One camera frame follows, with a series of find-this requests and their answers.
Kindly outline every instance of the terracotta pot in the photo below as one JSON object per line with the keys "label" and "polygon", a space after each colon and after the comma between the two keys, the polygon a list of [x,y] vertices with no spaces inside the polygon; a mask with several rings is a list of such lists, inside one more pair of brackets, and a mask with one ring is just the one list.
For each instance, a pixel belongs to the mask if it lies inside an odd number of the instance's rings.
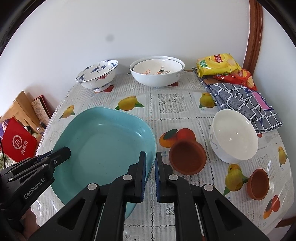
{"label": "terracotta pot", "polygon": [[250,176],[247,184],[247,192],[250,198],[262,200],[269,190],[269,178],[263,169],[256,169]]}
{"label": "terracotta pot", "polygon": [[173,168],[184,175],[199,173],[205,166],[207,155],[202,145],[193,140],[179,140],[169,152]]}

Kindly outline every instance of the tablecloth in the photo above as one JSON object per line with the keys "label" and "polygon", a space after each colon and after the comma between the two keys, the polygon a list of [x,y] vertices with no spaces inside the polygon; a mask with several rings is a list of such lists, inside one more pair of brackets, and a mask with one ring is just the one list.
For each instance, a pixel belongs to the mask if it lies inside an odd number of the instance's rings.
{"label": "tablecloth", "polygon": [[[153,88],[136,82],[131,74],[117,75],[112,86],[104,92],[94,93],[80,84],[74,85],[65,99],[55,110],[48,127],[41,139],[37,154],[53,149],[56,141],[70,121],[80,112],[105,106],[117,108],[120,100],[135,96],[141,104],[128,111],[142,118],[153,130],[157,140],[157,151],[162,153],[163,162],[169,164],[169,143],[163,141],[163,134],[172,130],[188,128],[192,130],[207,154],[204,169],[195,175],[185,176],[174,170],[175,174],[184,177],[189,183],[202,186],[212,184],[221,193],[225,190],[225,178],[229,164],[221,161],[213,152],[209,141],[209,128],[218,108],[202,107],[202,93],[206,92],[193,72],[184,72],[181,79],[172,86]],[[75,115],[63,115],[72,106]],[[282,219],[294,202],[294,186],[289,159],[284,164],[279,162],[279,148],[286,153],[283,142],[277,131],[259,134],[259,147],[256,155],[239,163],[246,177],[257,169],[264,169],[270,180],[270,190],[262,201],[252,200],[247,194],[247,184],[238,191],[231,191],[225,197],[231,201],[265,234],[269,233]],[[279,197],[280,207],[275,211],[267,208],[271,200]],[[49,187],[32,205],[37,216],[37,223],[43,225],[63,203]],[[175,240],[175,218],[172,203],[159,204],[156,201],[154,169],[145,188],[144,201],[137,204],[132,214],[125,220],[123,240]]]}

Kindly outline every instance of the teal square plate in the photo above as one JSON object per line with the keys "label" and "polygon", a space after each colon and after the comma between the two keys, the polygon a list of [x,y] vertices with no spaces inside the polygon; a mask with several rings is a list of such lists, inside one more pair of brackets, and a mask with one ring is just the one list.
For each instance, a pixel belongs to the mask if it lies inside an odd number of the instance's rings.
{"label": "teal square plate", "polygon": [[[71,157],[56,167],[52,189],[66,204],[89,183],[111,183],[147,154],[146,182],[155,156],[156,140],[151,128],[137,116],[104,107],[87,109],[66,127],[53,152],[68,147]],[[126,218],[136,204],[128,203]]]}

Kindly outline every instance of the red chip bag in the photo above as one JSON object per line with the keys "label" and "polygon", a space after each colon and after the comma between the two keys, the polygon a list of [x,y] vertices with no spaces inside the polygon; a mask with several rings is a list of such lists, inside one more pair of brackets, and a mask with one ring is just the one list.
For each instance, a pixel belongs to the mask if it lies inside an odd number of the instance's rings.
{"label": "red chip bag", "polygon": [[37,140],[16,119],[11,118],[4,132],[2,145],[4,153],[19,162],[34,156]]}
{"label": "red chip bag", "polygon": [[253,81],[251,73],[245,69],[235,70],[230,74],[218,74],[213,76],[213,78],[225,83],[243,85],[248,87],[250,90],[257,91],[257,87]]}

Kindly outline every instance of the bowl foot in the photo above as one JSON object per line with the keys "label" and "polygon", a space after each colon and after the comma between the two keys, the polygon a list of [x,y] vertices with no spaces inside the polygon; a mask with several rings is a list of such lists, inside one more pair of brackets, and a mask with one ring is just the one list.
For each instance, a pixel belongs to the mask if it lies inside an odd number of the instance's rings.
{"label": "bowl foot", "polygon": [[111,82],[102,88],[95,89],[94,92],[102,92],[102,91],[108,89],[110,87],[110,85],[111,85]]}

